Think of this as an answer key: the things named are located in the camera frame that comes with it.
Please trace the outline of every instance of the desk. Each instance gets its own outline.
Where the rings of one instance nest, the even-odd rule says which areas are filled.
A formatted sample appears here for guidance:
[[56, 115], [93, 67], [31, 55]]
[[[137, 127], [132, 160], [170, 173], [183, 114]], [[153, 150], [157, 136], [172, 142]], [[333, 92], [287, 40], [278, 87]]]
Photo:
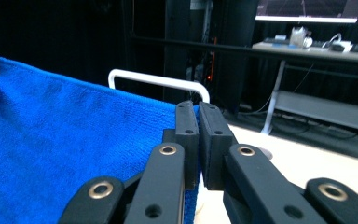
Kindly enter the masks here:
[[[358, 193], [358, 159], [252, 132], [240, 126], [229, 125], [229, 128], [239, 143], [269, 150], [273, 156], [271, 162], [275, 167], [288, 181], [301, 188], [305, 188], [310, 179], [327, 177]], [[196, 214], [196, 224], [230, 223], [223, 205], [222, 191], [203, 190], [199, 197], [204, 199], [204, 204]]]
[[[358, 62], [358, 53], [349, 51], [335, 52], [321, 48], [301, 49], [292, 48], [286, 45], [273, 45], [269, 43], [254, 44], [252, 49], [262, 49], [273, 53], [279, 52], [295, 56], [310, 56], [312, 58], [317, 57], [320, 59], [334, 58], [342, 61], [342, 63]], [[343, 104], [297, 93], [280, 91], [285, 65], [286, 60], [282, 60], [275, 81], [271, 100], [269, 102], [267, 118], [262, 133], [270, 133], [272, 129], [271, 120], [275, 108], [358, 129], [358, 105]]]

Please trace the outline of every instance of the blue towel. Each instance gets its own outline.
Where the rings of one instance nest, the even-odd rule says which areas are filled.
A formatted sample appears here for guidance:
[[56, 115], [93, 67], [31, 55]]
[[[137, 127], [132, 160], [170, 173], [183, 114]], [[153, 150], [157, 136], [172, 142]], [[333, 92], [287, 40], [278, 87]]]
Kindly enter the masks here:
[[[90, 179], [143, 171], [174, 109], [0, 58], [0, 223], [56, 223]], [[186, 223], [196, 197], [186, 192]]]

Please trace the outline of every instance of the table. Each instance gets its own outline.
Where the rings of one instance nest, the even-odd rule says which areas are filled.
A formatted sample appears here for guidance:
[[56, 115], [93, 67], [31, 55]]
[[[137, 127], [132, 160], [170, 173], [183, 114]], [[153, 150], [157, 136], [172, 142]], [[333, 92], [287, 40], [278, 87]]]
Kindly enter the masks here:
[[[289, 56], [306, 56], [310, 57], [310, 59], [335, 59], [340, 60], [342, 63], [358, 63], [358, 53], [350, 52], [348, 50], [345, 50], [344, 52], [337, 52], [322, 48], [302, 49], [288, 45], [277, 45], [263, 42], [254, 44], [252, 49], [262, 49], [271, 53], [278, 52]], [[261, 133], [270, 133], [272, 129], [272, 115], [275, 108], [358, 129], [358, 105], [349, 105], [293, 92], [280, 91], [285, 66], [286, 60], [281, 60], [275, 86], [268, 106], [265, 125]]]

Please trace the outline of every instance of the monitor screen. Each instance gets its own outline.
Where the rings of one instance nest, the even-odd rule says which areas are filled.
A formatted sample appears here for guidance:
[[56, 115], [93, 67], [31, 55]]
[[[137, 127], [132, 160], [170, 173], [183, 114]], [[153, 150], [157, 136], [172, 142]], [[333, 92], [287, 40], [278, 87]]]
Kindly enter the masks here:
[[260, 0], [256, 19], [355, 23], [358, 0]]

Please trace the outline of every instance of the white metal frame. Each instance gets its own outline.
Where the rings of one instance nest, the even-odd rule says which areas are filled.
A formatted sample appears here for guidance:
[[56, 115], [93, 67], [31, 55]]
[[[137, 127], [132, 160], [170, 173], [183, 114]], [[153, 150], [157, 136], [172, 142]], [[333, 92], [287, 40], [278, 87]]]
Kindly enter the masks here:
[[194, 91], [200, 95], [203, 102], [205, 103], [210, 102], [209, 92], [205, 89], [204, 86], [202, 86], [198, 82], [185, 81], [185, 80], [175, 79], [171, 77], [158, 77], [158, 76], [152, 76], [143, 73], [114, 69], [109, 73], [109, 78], [108, 78], [109, 88], [111, 89], [116, 88], [115, 77], [122, 77], [129, 80], [175, 88], [183, 91]]

